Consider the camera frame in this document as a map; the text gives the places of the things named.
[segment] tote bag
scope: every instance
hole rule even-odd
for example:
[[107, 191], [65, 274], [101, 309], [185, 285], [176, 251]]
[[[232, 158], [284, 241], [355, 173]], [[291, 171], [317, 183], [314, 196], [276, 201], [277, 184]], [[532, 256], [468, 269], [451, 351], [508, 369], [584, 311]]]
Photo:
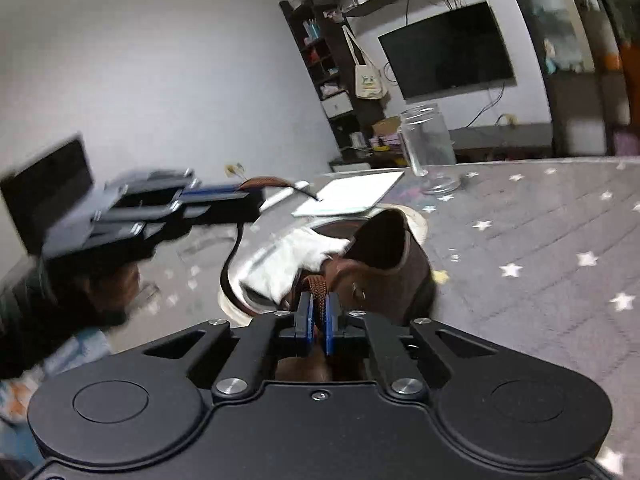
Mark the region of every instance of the tote bag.
[[[351, 50], [353, 62], [356, 64], [356, 96], [360, 99], [382, 99], [386, 95], [387, 90], [380, 70], [358, 44], [358, 41], [346, 25], [342, 26], [342, 31], [349, 45], [349, 50]], [[364, 65], [358, 62], [355, 52], [356, 48], [362, 53], [362, 59], [365, 62]]]

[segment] wall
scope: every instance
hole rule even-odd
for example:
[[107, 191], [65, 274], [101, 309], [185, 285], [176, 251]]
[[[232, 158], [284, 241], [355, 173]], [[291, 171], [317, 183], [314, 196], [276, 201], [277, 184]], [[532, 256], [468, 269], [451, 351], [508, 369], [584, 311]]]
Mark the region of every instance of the wall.
[[[279, 0], [0, 0], [0, 170], [77, 131], [133, 167], [310, 177], [337, 147]], [[0, 212], [0, 275], [21, 245]]]
[[[474, 4], [483, 0], [463, 1], [466, 4]], [[511, 58], [517, 85], [507, 86], [500, 103], [483, 114], [474, 124], [494, 124], [497, 118], [505, 113], [516, 115], [521, 123], [548, 123], [551, 117], [543, 79], [516, 0], [486, 1], [491, 5], [500, 27]], [[409, 23], [448, 10], [441, 0], [410, 0], [409, 6]], [[387, 60], [378, 37], [396, 28], [404, 27], [405, 9], [406, 0], [400, 0], [369, 16], [350, 18], [351, 27], [358, 40], [380, 68], [386, 64]], [[500, 88], [478, 89], [452, 96], [429, 98], [428, 100], [438, 103], [447, 126], [454, 129], [466, 126], [485, 105], [497, 98], [499, 93]], [[391, 87], [390, 94], [391, 98], [385, 106], [387, 116], [399, 114], [409, 105], [420, 101], [406, 102], [398, 87]]]

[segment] glass jar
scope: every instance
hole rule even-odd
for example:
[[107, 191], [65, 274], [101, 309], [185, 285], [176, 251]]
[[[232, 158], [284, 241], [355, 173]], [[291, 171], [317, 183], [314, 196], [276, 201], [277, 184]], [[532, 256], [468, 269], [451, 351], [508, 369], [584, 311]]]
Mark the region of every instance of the glass jar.
[[436, 104], [409, 108], [400, 114], [400, 136], [405, 155], [417, 176], [424, 178], [422, 192], [444, 193], [456, 189], [460, 178], [451, 170], [434, 166], [452, 166], [456, 155], [444, 118]]

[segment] person's hand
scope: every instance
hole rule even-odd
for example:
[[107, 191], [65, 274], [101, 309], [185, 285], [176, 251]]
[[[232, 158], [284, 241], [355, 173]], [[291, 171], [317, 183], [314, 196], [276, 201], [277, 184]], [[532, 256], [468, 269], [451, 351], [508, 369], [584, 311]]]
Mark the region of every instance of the person's hand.
[[80, 288], [98, 312], [118, 312], [133, 301], [140, 290], [138, 264], [120, 267], [111, 276], [83, 278]]

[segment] flat screen tv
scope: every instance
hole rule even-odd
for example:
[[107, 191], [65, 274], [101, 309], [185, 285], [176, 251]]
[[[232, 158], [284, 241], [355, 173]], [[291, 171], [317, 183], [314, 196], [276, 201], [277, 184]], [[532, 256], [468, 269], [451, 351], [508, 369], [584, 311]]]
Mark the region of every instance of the flat screen tv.
[[513, 78], [487, 2], [412, 23], [379, 39], [405, 99]]

